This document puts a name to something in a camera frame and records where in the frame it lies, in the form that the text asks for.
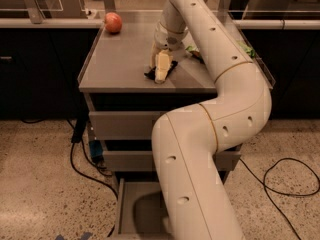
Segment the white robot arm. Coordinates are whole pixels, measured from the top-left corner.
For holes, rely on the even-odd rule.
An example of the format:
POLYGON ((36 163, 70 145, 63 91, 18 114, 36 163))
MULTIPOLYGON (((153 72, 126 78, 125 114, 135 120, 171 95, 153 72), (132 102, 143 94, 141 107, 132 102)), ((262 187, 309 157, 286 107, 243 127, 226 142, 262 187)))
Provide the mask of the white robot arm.
POLYGON ((266 125, 271 95, 258 66, 204 0, 169 0, 199 48, 216 98, 162 115, 154 163, 174 240, 245 240, 213 156, 266 125))

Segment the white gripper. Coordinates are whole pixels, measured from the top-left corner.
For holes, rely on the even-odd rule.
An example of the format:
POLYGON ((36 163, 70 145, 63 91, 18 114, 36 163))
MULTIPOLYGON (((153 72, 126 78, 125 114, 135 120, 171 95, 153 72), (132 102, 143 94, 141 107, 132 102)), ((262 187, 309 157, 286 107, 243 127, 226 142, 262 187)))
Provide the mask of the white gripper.
POLYGON ((166 29, 160 22, 157 23, 154 32, 154 42, 150 51, 149 67, 155 69, 155 82, 164 83, 168 75, 173 56, 169 50, 177 50, 182 40, 185 38, 185 32, 176 33, 166 29))

